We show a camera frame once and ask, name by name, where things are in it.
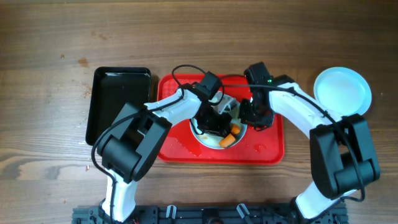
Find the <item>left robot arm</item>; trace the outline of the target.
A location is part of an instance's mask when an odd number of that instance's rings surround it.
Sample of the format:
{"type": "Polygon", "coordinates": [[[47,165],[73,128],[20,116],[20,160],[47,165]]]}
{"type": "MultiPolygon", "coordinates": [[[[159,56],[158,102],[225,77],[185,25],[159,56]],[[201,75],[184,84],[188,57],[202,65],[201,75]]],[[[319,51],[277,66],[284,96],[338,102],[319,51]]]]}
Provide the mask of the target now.
{"type": "Polygon", "coordinates": [[[184,84],[163,100],[143,105],[126,103],[110,127],[93,143],[91,159],[108,177],[99,207],[105,223],[127,223],[136,208],[138,182],[148,173],[172,127],[190,119],[216,128],[230,127],[236,100],[216,86],[184,84]]]}

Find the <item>light blue plate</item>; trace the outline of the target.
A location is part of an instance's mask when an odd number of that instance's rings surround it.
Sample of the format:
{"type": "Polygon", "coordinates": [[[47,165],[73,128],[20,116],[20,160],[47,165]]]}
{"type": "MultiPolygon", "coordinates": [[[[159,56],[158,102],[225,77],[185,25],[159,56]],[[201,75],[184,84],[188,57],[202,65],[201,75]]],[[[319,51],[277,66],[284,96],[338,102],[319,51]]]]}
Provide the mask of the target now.
{"type": "MultiPolygon", "coordinates": [[[[216,103],[216,105],[211,105],[211,106],[219,114],[229,113],[232,116],[231,128],[232,124],[237,124],[238,126],[240,126],[241,132],[237,136],[236,141],[230,147],[237,145],[237,143],[240,142],[240,140],[242,140],[248,129],[248,126],[246,124],[243,124],[239,119],[240,102],[236,98],[233,98],[232,96],[229,96],[227,94],[222,94],[221,91],[219,91],[210,102],[216,103]]],[[[197,126],[197,121],[194,118],[190,120],[190,125],[192,133],[202,145],[217,150],[230,148],[230,147],[222,148],[219,145],[219,142],[223,139],[223,137],[215,136],[212,134],[203,134],[203,135],[196,134],[194,130],[197,126]]]]}
{"type": "Polygon", "coordinates": [[[358,72],[345,67],[322,71],[315,79],[313,92],[321,105],[345,116],[363,115],[372,103],[368,82],[358,72]]]}

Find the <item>orange sponge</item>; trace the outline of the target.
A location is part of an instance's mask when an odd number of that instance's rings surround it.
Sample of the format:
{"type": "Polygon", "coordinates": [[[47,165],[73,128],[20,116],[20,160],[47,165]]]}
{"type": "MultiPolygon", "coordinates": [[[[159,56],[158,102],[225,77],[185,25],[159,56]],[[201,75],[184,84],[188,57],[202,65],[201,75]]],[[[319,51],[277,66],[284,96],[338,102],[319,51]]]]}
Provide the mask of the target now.
{"type": "Polygon", "coordinates": [[[237,124],[232,124],[231,132],[219,142],[219,145],[222,148],[230,147],[236,141],[236,138],[240,134],[240,132],[240,126],[238,126],[237,124]]]}

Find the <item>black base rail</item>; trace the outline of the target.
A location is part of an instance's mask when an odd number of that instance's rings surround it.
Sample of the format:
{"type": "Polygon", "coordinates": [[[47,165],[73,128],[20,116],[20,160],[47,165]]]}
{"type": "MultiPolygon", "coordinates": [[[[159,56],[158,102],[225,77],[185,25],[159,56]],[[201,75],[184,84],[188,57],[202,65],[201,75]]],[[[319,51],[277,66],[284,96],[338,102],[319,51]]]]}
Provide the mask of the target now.
{"type": "MultiPolygon", "coordinates": [[[[291,210],[287,203],[269,204],[263,206],[234,207],[168,207],[137,206],[124,222],[113,223],[300,223],[299,215],[291,210]]],[[[73,224],[111,223],[109,216],[101,207],[74,208],[73,224]]],[[[322,217],[310,223],[348,224],[346,205],[340,203],[322,217]]]]}

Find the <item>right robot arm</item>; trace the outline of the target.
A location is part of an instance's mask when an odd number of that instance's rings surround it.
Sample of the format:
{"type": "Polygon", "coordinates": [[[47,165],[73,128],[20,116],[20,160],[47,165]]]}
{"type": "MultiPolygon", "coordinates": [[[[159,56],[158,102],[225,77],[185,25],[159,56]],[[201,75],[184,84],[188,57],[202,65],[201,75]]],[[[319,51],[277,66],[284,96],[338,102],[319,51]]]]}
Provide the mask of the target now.
{"type": "Polygon", "coordinates": [[[365,186],[380,178],[367,121],[359,114],[343,116],[319,104],[287,75],[245,74],[252,92],[243,105],[251,109],[250,125],[258,127],[262,113],[287,118],[310,141],[312,183],[292,200],[290,223],[311,223],[345,200],[362,202],[365,186]],[[360,191],[357,199],[352,193],[360,191]]]}

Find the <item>light blue plate top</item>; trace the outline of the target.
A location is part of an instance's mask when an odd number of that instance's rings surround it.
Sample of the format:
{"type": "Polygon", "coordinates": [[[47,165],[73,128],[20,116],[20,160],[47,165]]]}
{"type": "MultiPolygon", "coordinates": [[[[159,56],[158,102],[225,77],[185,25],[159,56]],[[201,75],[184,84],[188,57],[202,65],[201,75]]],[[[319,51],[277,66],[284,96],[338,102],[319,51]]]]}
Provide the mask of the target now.
{"type": "Polygon", "coordinates": [[[345,67],[322,71],[315,79],[313,92],[321,105],[345,116],[363,115],[372,103],[368,82],[358,72],[345,67]]]}

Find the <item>black rectangular water tray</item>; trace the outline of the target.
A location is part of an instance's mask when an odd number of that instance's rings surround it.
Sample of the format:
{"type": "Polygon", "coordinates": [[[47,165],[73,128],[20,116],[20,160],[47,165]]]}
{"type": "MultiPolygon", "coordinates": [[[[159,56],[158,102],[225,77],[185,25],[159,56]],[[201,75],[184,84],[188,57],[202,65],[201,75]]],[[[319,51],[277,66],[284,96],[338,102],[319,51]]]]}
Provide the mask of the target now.
{"type": "Polygon", "coordinates": [[[99,67],[94,72],[85,140],[93,145],[126,103],[149,102],[151,72],[146,67],[99,67]]]}

